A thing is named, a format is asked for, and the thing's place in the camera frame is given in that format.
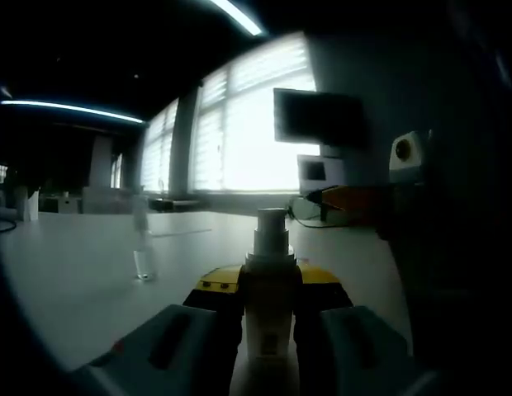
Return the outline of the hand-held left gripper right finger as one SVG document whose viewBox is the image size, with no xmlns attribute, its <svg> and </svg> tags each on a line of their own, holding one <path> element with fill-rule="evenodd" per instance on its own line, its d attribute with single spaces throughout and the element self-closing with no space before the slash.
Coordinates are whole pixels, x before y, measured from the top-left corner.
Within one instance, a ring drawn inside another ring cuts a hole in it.
<svg viewBox="0 0 512 396">
<path fill-rule="evenodd" d="M 300 263 L 296 355 L 301 395 L 439 395 L 441 376 L 410 355 L 406 339 L 353 304 L 330 271 Z"/>
</svg>

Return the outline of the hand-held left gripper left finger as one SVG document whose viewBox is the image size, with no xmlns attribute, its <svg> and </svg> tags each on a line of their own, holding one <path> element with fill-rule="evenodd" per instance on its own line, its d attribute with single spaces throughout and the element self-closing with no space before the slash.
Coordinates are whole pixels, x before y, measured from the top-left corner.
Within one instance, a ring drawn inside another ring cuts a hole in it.
<svg viewBox="0 0 512 396">
<path fill-rule="evenodd" d="M 83 395 L 227 395 L 242 339 L 241 266 L 218 267 L 72 373 Z"/>
</svg>

